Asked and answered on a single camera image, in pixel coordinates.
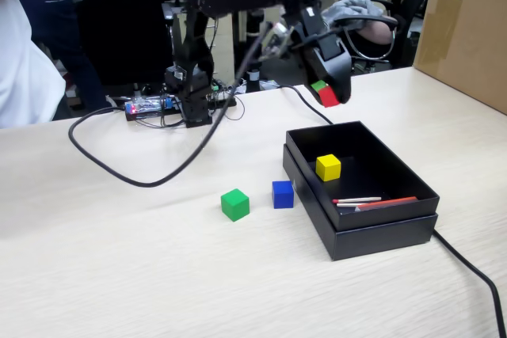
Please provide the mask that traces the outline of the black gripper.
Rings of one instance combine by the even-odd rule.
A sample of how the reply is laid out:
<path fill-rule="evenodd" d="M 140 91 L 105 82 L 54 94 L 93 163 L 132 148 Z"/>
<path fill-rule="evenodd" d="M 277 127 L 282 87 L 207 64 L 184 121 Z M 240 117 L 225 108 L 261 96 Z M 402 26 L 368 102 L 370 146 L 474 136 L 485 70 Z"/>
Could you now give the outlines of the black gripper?
<path fill-rule="evenodd" d="M 316 6 L 300 10 L 295 20 L 292 42 L 304 68 L 305 86 L 317 93 L 327 84 L 340 104 L 347 103 L 352 92 L 349 53 L 336 34 L 326 27 Z"/>

